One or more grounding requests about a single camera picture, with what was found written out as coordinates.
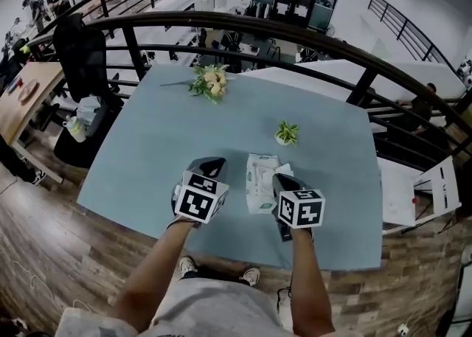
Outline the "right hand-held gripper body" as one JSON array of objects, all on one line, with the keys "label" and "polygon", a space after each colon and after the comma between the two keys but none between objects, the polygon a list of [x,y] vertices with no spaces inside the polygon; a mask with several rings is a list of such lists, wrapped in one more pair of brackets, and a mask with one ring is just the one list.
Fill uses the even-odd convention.
[{"label": "right hand-held gripper body", "polygon": [[320,190],[283,191],[280,202],[274,208],[275,218],[282,242],[292,240],[291,231],[322,225],[325,212],[325,197]]}]

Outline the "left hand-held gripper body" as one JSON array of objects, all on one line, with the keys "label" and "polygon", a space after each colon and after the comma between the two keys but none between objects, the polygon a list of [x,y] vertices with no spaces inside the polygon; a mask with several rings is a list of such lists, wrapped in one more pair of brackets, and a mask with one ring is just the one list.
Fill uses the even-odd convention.
[{"label": "left hand-held gripper body", "polygon": [[192,223],[195,228],[208,224],[224,205],[228,192],[228,184],[186,169],[173,189],[171,206],[174,219],[170,226],[179,222]]}]

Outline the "white tissue pack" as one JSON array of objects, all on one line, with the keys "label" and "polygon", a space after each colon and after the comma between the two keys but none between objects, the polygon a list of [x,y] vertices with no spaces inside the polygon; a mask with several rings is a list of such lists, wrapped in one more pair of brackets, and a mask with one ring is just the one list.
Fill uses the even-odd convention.
[{"label": "white tissue pack", "polygon": [[246,203],[250,214],[271,214],[276,201],[272,178],[280,167],[277,156],[250,153],[246,163]]}]

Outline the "person's right forearm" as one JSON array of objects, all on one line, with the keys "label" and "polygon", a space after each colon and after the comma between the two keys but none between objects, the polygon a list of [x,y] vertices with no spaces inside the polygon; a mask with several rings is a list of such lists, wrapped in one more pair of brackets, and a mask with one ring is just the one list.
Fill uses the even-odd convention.
[{"label": "person's right forearm", "polygon": [[321,337],[335,331],[327,289],[307,229],[293,229],[291,316],[299,337]]}]

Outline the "person's left forearm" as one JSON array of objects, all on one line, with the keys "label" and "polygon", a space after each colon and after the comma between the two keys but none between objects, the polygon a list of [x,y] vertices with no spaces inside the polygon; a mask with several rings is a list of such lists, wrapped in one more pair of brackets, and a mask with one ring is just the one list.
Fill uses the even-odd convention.
[{"label": "person's left forearm", "polygon": [[148,329],[192,228],[193,222],[179,220],[166,229],[125,282],[109,316],[127,322],[139,333]]}]

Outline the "small potted green plant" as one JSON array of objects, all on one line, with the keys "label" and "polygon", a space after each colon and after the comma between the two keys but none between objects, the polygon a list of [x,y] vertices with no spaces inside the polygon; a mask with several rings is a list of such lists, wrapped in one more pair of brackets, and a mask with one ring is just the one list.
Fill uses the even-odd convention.
[{"label": "small potted green plant", "polygon": [[279,129],[274,134],[277,143],[283,146],[296,146],[298,142],[299,126],[296,124],[289,124],[285,120],[279,124]]}]

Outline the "person's left shoe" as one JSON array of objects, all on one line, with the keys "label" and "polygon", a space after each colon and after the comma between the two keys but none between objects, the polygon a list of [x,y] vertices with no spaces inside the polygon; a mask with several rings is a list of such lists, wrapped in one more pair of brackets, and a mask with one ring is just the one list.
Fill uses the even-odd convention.
[{"label": "person's left shoe", "polygon": [[189,256],[182,257],[178,266],[182,279],[196,277],[198,269],[193,258]]}]

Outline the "person's shoe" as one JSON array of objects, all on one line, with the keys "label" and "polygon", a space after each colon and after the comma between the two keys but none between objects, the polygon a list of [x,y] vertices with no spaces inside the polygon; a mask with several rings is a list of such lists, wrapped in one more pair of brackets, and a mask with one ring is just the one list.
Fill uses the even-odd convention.
[{"label": "person's shoe", "polygon": [[254,287],[260,279],[260,270],[258,268],[250,268],[246,270],[239,280],[244,284]]},{"label": "person's shoe", "polygon": [[193,258],[189,256],[182,257],[178,266],[182,279],[196,277],[198,269]]}]

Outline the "person's right shoe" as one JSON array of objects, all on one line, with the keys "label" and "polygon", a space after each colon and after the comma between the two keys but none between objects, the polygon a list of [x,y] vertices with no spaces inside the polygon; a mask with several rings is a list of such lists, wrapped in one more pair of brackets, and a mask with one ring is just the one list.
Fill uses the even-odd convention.
[{"label": "person's right shoe", "polygon": [[250,268],[246,270],[239,280],[244,284],[254,287],[260,279],[260,270],[258,268]]}]

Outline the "yellow flower bouquet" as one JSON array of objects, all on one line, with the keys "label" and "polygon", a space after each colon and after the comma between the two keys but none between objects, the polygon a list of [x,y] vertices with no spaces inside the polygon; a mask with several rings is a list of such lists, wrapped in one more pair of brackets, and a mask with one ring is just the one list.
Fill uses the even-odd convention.
[{"label": "yellow flower bouquet", "polygon": [[228,82],[235,77],[228,77],[226,70],[229,64],[212,64],[209,66],[195,66],[193,80],[180,80],[173,83],[164,83],[162,86],[186,85],[192,97],[205,97],[214,104],[221,102],[227,91]]}]

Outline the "white folding chair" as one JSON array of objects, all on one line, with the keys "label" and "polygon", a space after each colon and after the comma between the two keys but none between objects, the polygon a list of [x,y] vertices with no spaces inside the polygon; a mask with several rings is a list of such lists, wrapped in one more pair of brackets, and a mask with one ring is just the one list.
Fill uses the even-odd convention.
[{"label": "white folding chair", "polygon": [[452,157],[421,172],[378,159],[383,196],[383,235],[414,229],[461,207]]}]

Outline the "person's grey shirt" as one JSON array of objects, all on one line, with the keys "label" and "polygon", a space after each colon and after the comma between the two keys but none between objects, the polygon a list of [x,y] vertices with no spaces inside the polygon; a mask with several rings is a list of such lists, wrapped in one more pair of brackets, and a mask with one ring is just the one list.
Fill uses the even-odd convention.
[{"label": "person's grey shirt", "polygon": [[236,282],[193,278],[172,284],[139,333],[127,322],[67,308],[55,337],[291,337],[271,300]]}]

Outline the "light blue cloth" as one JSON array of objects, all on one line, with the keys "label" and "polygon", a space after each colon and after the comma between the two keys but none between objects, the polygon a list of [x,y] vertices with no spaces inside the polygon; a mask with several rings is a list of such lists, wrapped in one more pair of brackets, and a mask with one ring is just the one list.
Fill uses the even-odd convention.
[{"label": "light blue cloth", "polygon": [[94,96],[83,98],[77,107],[77,118],[84,124],[90,125],[95,118],[101,104]]}]

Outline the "pale baby bottle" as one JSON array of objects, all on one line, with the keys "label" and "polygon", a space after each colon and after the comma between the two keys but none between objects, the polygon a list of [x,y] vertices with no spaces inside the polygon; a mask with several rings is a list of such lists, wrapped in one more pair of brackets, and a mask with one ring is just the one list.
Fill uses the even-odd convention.
[{"label": "pale baby bottle", "polygon": [[86,129],[76,116],[67,117],[63,122],[63,127],[77,142],[82,143],[86,140]]}]

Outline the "black office chair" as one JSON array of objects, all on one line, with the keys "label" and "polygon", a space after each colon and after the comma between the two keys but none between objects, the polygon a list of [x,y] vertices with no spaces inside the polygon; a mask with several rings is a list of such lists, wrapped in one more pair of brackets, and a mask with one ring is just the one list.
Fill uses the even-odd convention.
[{"label": "black office chair", "polygon": [[101,104],[92,123],[83,124],[84,142],[77,142],[63,127],[54,147],[55,156],[63,163],[89,169],[124,106],[108,84],[105,35],[87,27],[82,15],[75,13],[58,23],[52,42],[72,100],[78,104],[83,98],[94,96]]}]

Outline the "wooden desk white legs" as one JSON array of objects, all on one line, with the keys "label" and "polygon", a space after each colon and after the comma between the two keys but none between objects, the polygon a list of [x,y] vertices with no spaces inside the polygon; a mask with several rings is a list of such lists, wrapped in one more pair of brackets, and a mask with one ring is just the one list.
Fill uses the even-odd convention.
[{"label": "wooden desk white legs", "polygon": [[[19,73],[18,78],[24,82],[22,87],[14,89],[11,93],[5,91],[0,96],[0,134],[5,142],[20,155],[24,156],[31,164],[46,173],[52,180],[61,184],[61,178],[53,170],[35,158],[20,143],[19,138],[28,122],[39,110],[49,94],[64,79],[63,70],[58,62],[41,63],[29,62]],[[30,82],[38,84],[33,95],[25,102],[19,100],[19,94]]]}]

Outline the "round wooden board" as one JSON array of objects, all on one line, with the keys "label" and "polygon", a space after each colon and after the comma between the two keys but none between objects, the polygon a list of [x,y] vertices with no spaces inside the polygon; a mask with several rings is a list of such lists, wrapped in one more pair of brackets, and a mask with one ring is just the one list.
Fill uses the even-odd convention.
[{"label": "round wooden board", "polygon": [[20,93],[18,94],[18,101],[21,104],[27,103],[31,97],[36,93],[39,87],[39,82],[36,79],[32,79],[28,83],[22,86]]}]

